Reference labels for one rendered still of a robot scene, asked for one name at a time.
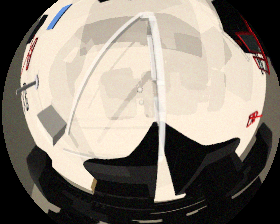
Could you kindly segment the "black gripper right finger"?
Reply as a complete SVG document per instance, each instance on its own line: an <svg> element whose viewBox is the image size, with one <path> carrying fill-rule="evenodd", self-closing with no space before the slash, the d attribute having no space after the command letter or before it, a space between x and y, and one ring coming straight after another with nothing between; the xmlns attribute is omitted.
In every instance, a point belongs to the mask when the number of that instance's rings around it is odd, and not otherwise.
<svg viewBox="0 0 280 224"><path fill-rule="evenodd" d="M219 161L236 151L240 141L241 139L236 137L205 146L165 123L164 152L175 196L185 193L186 187L199 176L206 164Z"/></svg>

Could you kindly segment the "blue tag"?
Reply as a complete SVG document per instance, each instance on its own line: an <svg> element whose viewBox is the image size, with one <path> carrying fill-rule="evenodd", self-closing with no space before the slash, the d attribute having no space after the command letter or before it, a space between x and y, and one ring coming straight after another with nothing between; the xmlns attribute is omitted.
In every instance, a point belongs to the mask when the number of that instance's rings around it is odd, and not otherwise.
<svg viewBox="0 0 280 224"><path fill-rule="evenodd" d="M67 11L67 9L70 8L70 6L72 6L72 4L67 4L67 6L62 7L60 9L60 11L57 12L55 18L51 19L51 23L49 24L49 27L47 27L47 29L51 29L51 28L54 29L55 24L57 23L57 21L59 21L59 19L61 18L62 14L64 14Z"/></svg>

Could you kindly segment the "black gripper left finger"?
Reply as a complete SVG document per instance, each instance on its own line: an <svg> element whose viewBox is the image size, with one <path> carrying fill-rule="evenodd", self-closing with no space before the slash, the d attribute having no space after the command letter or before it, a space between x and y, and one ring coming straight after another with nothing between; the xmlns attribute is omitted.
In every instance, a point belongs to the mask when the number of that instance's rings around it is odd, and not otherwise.
<svg viewBox="0 0 280 224"><path fill-rule="evenodd" d="M157 164L159 164L159 126L152 122L139 146L130 156L104 159L86 159L82 166L97 181L147 184L150 197L155 198Z"/></svg>

